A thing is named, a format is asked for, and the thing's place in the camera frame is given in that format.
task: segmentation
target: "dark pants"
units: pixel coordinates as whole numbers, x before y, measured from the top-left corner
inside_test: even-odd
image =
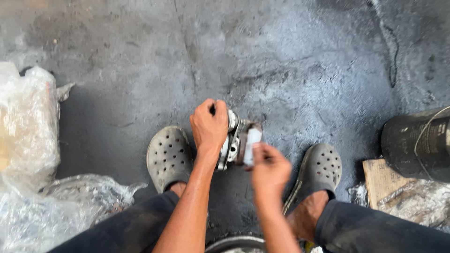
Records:
[[[173,192],[153,196],[54,248],[54,253],[151,252],[172,214]],[[383,212],[331,200],[315,242],[333,253],[450,252],[450,234]]]

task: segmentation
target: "black container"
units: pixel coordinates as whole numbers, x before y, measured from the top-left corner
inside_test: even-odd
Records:
[[[387,121],[381,134],[381,149],[392,169],[404,177],[450,183],[450,108],[443,109],[396,116]]]

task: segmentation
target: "dirty floor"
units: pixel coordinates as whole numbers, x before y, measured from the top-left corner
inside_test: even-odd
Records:
[[[76,83],[57,178],[150,181],[152,136],[178,125],[193,143],[188,116],[212,97],[260,121],[293,173],[311,144],[335,145],[351,201],[389,118],[450,104],[448,13],[446,0],[2,0],[0,60]],[[259,233],[242,168],[214,175],[209,213],[208,242]]]

